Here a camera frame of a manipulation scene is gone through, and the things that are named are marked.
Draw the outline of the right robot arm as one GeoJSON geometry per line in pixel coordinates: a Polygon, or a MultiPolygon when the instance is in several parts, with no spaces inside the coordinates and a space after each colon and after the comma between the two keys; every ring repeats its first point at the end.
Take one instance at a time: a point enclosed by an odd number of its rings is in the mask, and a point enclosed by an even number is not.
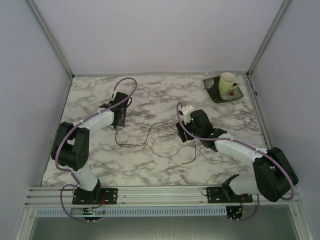
{"type": "Polygon", "coordinates": [[[228,155],[253,169],[253,175],[237,173],[222,184],[228,201],[241,195],[262,195],[270,202],[290,201],[299,179],[284,152],[245,143],[221,128],[214,128],[207,114],[191,105],[177,105],[176,124],[182,142],[197,139],[216,153],[228,155]]]}

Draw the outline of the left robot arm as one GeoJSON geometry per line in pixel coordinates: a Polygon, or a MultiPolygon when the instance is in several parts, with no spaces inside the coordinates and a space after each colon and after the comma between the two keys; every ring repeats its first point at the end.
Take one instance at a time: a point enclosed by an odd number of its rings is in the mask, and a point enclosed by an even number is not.
{"type": "Polygon", "coordinates": [[[59,125],[51,158],[58,170],[70,173],[76,181],[75,200],[93,203],[101,198],[101,183],[87,164],[90,138],[104,127],[123,127],[131,103],[130,95],[116,92],[112,101],[102,104],[85,119],[75,123],[65,121],[59,125]]]}

